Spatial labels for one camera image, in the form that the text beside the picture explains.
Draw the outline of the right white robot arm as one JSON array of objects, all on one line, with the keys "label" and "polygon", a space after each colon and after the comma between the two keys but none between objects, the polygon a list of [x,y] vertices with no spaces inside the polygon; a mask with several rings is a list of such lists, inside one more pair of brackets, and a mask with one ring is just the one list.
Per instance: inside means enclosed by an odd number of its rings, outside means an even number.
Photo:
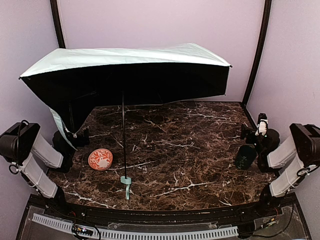
[{"label": "right white robot arm", "polygon": [[271,205],[297,188],[303,179],[320,167],[320,128],[313,124],[292,123],[290,135],[280,141],[279,133],[262,119],[257,129],[241,125],[240,139],[245,140],[237,152],[234,165],[247,170],[254,161],[262,173],[279,173],[265,186],[259,203]]}]

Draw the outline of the mint green folding umbrella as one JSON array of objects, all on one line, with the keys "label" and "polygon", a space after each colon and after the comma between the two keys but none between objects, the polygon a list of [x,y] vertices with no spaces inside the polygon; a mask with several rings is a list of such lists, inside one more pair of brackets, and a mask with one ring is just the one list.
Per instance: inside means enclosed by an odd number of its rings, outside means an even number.
[{"label": "mint green folding umbrella", "polygon": [[105,106],[163,105],[226,93],[231,64],[194,43],[162,48],[58,48],[20,79],[51,111],[65,141],[91,111]]}]

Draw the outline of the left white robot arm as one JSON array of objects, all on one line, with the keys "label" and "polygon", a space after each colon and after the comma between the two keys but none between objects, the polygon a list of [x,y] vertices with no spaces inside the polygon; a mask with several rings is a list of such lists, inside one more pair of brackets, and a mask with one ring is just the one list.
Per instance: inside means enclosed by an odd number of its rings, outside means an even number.
[{"label": "left white robot arm", "polygon": [[66,204],[64,191],[47,176],[37,160],[53,171],[69,172],[76,150],[67,141],[71,140],[76,147],[88,145],[89,129],[84,128],[78,137],[68,133],[67,138],[57,131],[52,139],[53,145],[50,145],[41,135],[40,128],[38,123],[27,120],[12,125],[0,135],[0,155],[10,163],[12,174],[21,174],[29,186],[38,190],[44,198],[62,206]]}]

